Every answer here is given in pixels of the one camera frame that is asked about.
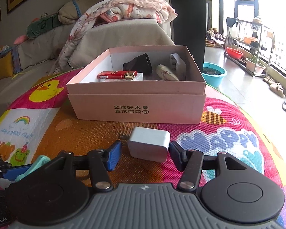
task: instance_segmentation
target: beige sofa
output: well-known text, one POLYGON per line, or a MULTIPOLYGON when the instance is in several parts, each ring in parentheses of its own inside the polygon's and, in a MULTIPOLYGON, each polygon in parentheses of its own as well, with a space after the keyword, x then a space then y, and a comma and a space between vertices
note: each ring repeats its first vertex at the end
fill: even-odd
MULTIPOLYGON (((0 116, 20 95, 29 90, 38 79, 51 75, 55 59, 50 59, 56 46, 63 46, 73 25, 62 25, 27 40, 18 53, 23 71, 14 78, 0 80, 0 116)), ((108 48, 132 45, 174 45, 154 19, 124 20, 94 27, 86 32, 70 58, 72 66, 88 65, 108 48)), ((64 71, 71 70, 66 66, 64 71)))

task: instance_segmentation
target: potted plant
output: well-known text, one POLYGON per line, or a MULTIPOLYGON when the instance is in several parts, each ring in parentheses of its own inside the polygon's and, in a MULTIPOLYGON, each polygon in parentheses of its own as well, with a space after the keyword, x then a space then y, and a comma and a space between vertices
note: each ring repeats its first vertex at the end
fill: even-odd
MULTIPOLYGON (((247 69, 250 70, 251 72, 254 72, 255 63, 257 60, 256 53, 253 53, 252 56, 250 58, 247 58, 246 60, 247 60, 247 65, 246 65, 247 69)), ((256 73, 261 74, 264 69, 266 69, 266 66, 259 62, 256 67, 256 73)))

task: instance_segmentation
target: blue basin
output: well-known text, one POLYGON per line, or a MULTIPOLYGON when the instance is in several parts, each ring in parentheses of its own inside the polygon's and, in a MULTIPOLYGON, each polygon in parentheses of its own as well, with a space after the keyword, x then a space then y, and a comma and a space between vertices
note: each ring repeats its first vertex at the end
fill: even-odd
POLYGON ((206 83, 213 86, 214 88, 217 88, 221 84, 222 79, 227 75, 227 71, 223 67, 218 66, 217 64, 204 62, 203 67, 209 67, 218 70, 222 73, 217 76, 202 73, 206 83))

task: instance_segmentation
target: yellow pillow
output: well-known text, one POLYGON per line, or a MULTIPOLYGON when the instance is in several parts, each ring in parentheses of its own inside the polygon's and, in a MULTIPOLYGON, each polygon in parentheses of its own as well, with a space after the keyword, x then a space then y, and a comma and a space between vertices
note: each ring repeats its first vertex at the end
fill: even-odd
POLYGON ((0 79, 13 76, 13 57, 9 52, 0 59, 0 79))

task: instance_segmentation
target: power adapter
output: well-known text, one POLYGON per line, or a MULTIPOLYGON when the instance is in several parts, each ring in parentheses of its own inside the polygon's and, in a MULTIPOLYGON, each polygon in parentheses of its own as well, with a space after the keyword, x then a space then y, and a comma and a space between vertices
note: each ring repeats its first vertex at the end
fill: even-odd
POLYGON ((120 139, 127 139, 132 157, 161 163, 167 159, 170 144, 168 131, 135 127, 130 136, 120 135, 120 139))

